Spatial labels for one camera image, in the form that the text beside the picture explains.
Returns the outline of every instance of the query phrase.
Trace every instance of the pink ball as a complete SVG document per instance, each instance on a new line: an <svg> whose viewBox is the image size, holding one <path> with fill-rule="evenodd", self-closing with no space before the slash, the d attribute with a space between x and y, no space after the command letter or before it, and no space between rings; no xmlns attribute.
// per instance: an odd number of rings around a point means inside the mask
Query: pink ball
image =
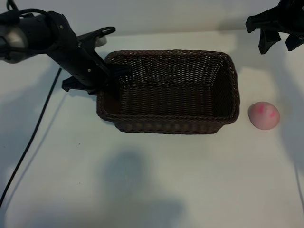
<svg viewBox="0 0 304 228"><path fill-rule="evenodd" d="M258 102L249 107L248 115L251 123L258 129L270 130L280 121L280 113L268 102Z"/></svg>

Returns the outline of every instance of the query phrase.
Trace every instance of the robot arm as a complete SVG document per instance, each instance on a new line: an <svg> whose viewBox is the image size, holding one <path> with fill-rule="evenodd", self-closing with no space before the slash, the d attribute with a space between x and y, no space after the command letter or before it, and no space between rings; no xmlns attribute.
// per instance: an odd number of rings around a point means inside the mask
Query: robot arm
<svg viewBox="0 0 304 228"><path fill-rule="evenodd" d="M281 0L277 7L249 17L246 27L249 33L261 29L261 54L281 40L279 32L290 34L286 45L292 51L304 43L304 1Z"/></svg>
<svg viewBox="0 0 304 228"><path fill-rule="evenodd" d="M106 44L105 36L115 32L106 27L79 37L72 31L64 15L40 9L18 10L8 2L0 14L0 59L18 63L38 54L47 54L72 77L62 88L86 90L90 95L103 90L117 96L115 79L130 72L128 66L109 65L95 52Z"/></svg>

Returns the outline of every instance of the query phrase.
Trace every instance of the black wire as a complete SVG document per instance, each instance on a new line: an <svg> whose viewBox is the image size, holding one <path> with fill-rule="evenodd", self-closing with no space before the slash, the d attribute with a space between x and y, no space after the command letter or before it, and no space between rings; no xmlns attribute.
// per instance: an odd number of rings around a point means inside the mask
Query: black wire
<svg viewBox="0 0 304 228"><path fill-rule="evenodd" d="M8 10L11 10L11 8L13 9L13 10L18 10L18 7L17 7L17 5L14 3L14 0L8 0L7 2L6 2L6 8L8 9Z"/></svg>
<svg viewBox="0 0 304 228"><path fill-rule="evenodd" d="M10 187L10 185L11 185L11 183L12 183L12 181L13 181L13 179L14 179L14 177L15 177L15 175L16 175L18 169L19 169L19 167L20 167L20 165L21 165L21 163L22 163L22 161L23 161L25 155L27 154L27 152L28 152L28 150L29 150L29 148L30 148L30 146L31 146L31 144L32 144L32 142L33 142L33 140L34 140L34 138L35 138L35 135L36 135L37 130L38 130L38 128L39 128L39 125L40 125L40 123L41 123L43 114L44 114L44 112L45 112L45 110L46 110L46 108L47 108L48 101L49 101L49 99L50 99L50 97L51 97L51 95L52 95L52 93L53 93L54 87L55 87L56 82L57 82L57 80L58 80L58 78L59 78L59 75L60 75L60 73L61 73L61 70L62 70L62 69L60 68L60 69L58 70L57 74L56 74L56 77L55 77L54 82L53 82L53 84L52 84L52 86L51 86L51 89L50 89L50 91L49 91L49 93L48 93L48 95L47 95L47 99L46 99L46 101L45 101L45 103L44 103L44 106L43 106L43 108L42 108L40 117L39 117L38 122L37 122L37 124L36 124L35 130L34 130L34 132L33 132L33 134L32 134L32 137L30 138L30 140L29 140L29 142L28 142L28 145L27 145L27 147L25 148L25 150L24 150L24 152L23 152L23 154L22 154L22 156L21 156L21 158L20 158L20 160L19 160L19 162L18 162L18 164L17 164L17 166L16 166L14 172L12 173L12 175L11 175L11 177L10 177L10 179L9 179L9 182L8 182L8 184L6 185L5 190L4 190L4 192L3 192L2 196L1 196L1 199L0 199L0 208L1 208L2 204L3 204L5 195L6 195L6 193L8 192L9 187Z"/></svg>
<svg viewBox="0 0 304 228"><path fill-rule="evenodd" d="M26 13L40 13L40 14L43 14L43 15L46 15L47 17L49 17L49 13L44 10L41 10L41 9L30 8L30 9L23 9L23 10L19 11L19 15L26 14Z"/></svg>

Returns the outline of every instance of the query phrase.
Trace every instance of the brown wicker basket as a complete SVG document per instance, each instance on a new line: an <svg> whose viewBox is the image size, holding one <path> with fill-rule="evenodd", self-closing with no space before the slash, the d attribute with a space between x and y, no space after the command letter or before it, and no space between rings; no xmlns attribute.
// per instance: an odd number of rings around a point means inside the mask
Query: brown wicker basket
<svg viewBox="0 0 304 228"><path fill-rule="evenodd" d="M119 100L97 96L98 115L122 132L213 134L238 117L237 73L225 53L124 50L106 62L132 68L117 81Z"/></svg>

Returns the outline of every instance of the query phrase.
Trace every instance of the white backdrop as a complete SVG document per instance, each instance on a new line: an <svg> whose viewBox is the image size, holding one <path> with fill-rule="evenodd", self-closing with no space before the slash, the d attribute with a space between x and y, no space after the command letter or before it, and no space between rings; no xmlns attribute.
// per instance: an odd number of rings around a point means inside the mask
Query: white backdrop
<svg viewBox="0 0 304 228"><path fill-rule="evenodd" d="M5 10L2 0L0 10ZM279 0L15 0L20 9L64 14L72 29L86 33L115 26L117 35L244 29L248 16Z"/></svg>

